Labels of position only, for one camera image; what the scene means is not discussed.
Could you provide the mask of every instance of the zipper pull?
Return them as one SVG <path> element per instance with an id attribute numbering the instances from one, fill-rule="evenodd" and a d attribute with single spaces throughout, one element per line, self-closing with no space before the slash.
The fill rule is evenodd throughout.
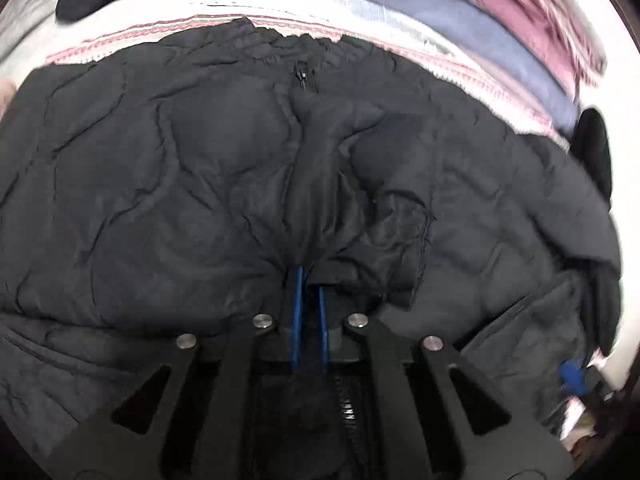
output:
<path id="1" fill-rule="evenodd" d="M 296 79 L 300 82 L 300 86 L 306 90 L 306 79 L 308 77 L 308 64 L 306 61 L 296 62 Z"/>

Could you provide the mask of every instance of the light blue clothing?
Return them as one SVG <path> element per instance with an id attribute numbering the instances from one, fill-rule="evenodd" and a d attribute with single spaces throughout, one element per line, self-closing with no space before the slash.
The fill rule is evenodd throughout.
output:
<path id="1" fill-rule="evenodd" d="M 371 0 L 424 23 L 461 48 L 502 67 L 571 136 L 578 107 L 546 67 L 499 22 L 466 0 Z"/>

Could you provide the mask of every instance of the triangular cutout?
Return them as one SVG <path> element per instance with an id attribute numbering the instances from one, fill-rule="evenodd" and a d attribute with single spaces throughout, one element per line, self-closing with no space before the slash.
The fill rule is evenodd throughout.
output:
<path id="1" fill-rule="evenodd" d="M 158 368 L 156 373 L 142 384 L 138 391 L 111 413 L 111 420 L 114 424 L 123 426 L 137 434 L 146 434 L 154 420 L 170 375 L 171 367 L 165 365 Z"/>
<path id="2" fill-rule="evenodd" d="M 459 368 L 451 368 L 449 375 L 465 410 L 471 430 L 476 435 L 487 434 L 510 422 L 511 415 L 463 374 Z"/>

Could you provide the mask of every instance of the pink clothing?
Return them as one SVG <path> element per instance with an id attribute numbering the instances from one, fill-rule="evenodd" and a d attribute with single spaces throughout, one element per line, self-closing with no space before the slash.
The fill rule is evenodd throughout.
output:
<path id="1" fill-rule="evenodd" d="M 571 98 L 594 84 L 604 58 L 565 0 L 468 0 L 499 20 L 546 66 Z"/>

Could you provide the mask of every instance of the metal bolt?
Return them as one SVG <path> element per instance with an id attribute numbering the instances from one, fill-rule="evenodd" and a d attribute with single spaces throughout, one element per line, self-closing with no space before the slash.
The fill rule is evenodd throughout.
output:
<path id="1" fill-rule="evenodd" d="M 254 326 L 256 328 L 269 328 L 273 324 L 273 317 L 269 314 L 258 314 L 254 317 Z"/>
<path id="2" fill-rule="evenodd" d="M 182 334 L 181 336 L 178 336 L 175 343 L 178 345 L 179 349 L 188 350 L 189 348 L 196 346 L 197 341 L 198 339 L 193 334 Z"/>
<path id="3" fill-rule="evenodd" d="M 369 318 L 364 314 L 351 314 L 347 318 L 347 323 L 349 323 L 349 325 L 353 326 L 354 328 L 364 328 L 366 327 L 368 322 Z"/>
<path id="4" fill-rule="evenodd" d="M 432 352 L 437 352 L 438 350 L 442 350 L 442 347 L 444 346 L 442 339 L 440 339 L 436 335 L 428 335 L 427 337 L 424 338 L 422 344 L 427 350 L 430 350 Z"/>

